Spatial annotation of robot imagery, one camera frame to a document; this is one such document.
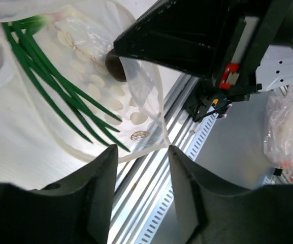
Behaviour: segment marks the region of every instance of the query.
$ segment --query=gray surface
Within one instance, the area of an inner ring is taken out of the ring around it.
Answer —
[[[196,162],[221,178],[254,189],[272,165],[263,153],[265,108],[269,93],[234,103],[227,118],[214,125]],[[174,204],[171,205],[152,244],[182,244]]]

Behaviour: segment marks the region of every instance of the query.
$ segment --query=black cable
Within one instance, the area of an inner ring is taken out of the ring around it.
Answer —
[[[199,121],[202,120],[203,118],[205,118],[205,117],[207,117],[207,116],[210,116],[210,115],[212,115],[212,114],[215,114],[215,113],[217,113],[217,112],[219,112],[219,111],[221,111],[221,110],[227,108],[227,106],[228,106],[230,103],[231,103],[231,102],[228,101],[227,103],[225,103],[224,105],[220,106],[219,108],[217,108],[217,109],[215,109],[215,110],[213,110],[213,111],[211,111],[211,112],[209,112],[209,113],[206,113],[206,114],[204,114],[204,115],[202,115],[202,116],[196,118],[196,119],[194,120],[194,122],[195,122],[195,123],[196,123],[196,122],[199,122]]]

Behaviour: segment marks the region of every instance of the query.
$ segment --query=perforated metal strip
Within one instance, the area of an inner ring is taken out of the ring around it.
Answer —
[[[216,118],[217,114],[213,114],[204,118],[200,124],[194,124],[193,129],[190,131],[193,138],[190,138],[190,140],[183,146],[184,148],[180,148],[193,161],[200,153],[209,133],[215,124]],[[151,215],[145,222],[144,227],[136,239],[136,244],[151,243],[156,234],[156,231],[158,230],[162,220],[170,208],[174,199],[170,174],[168,175],[168,180],[169,182],[166,185],[163,194],[159,198],[157,204],[152,210]]]

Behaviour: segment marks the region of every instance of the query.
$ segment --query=translucent plastic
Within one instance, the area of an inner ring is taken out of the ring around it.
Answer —
[[[135,21],[132,15],[119,4],[103,0],[79,2],[54,12],[61,12],[65,18],[41,30],[34,38],[64,77],[122,118],[121,123],[115,121],[87,103],[96,116],[120,130],[120,133],[112,134],[131,153],[119,149],[119,161],[126,162],[168,146],[157,66],[122,58],[127,83],[114,80],[105,67],[105,57],[112,49],[112,42]],[[86,162],[104,151],[105,146],[95,139],[91,138],[91,145],[72,131],[43,100],[22,69],[18,69],[45,126],[64,149]],[[46,84],[44,88],[75,125],[88,135],[58,94]],[[90,125],[112,144],[92,122]]]
[[[287,96],[270,96],[267,103],[265,154],[293,177],[293,86]]]

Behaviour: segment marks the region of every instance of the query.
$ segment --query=green onion stalk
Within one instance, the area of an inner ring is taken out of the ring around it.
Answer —
[[[94,129],[90,126],[89,122],[84,118],[85,114],[111,141],[116,143],[119,147],[129,152],[129,149],[123,145],[117,138],[115,138],[110,131],[120,132],[116,128],[112,127],[102,119],[98,118],[82,101],[82,98],[90,102],[96,108],[111,116],[112,118],[121,121],[119,117],[109,111],[107,108],[99,104],[96,100],[90,97],[87,93],[75,86],[64,76],[62,76],[51,61],[47,58],[39,45],[36,43],[33,35],[39,32],[44,27],[63,19],[65,16],[63,13],[56,14],[44,14],[37,15],[27,19],[19,21],[2,23],[3,30],[7,37],[7,40],[11,44],[12,51],[19,61],[24,72],[28,76],[29,80],[43,97],[43,99],[49,104],[54,112],[80,137],[84,140],[93,143],[87,135],[80,131],[77,126],[62,112],[62,110],[56,105],[52,98],[45,91],[37,76],[41,78],[48,86],[50,86],[59,96],[63,99],[66,105],[70,108],[76,118],[80,121],[83,127],[89,132],[89,134],[99,141],[104,146],[109,144],[98,135]]]

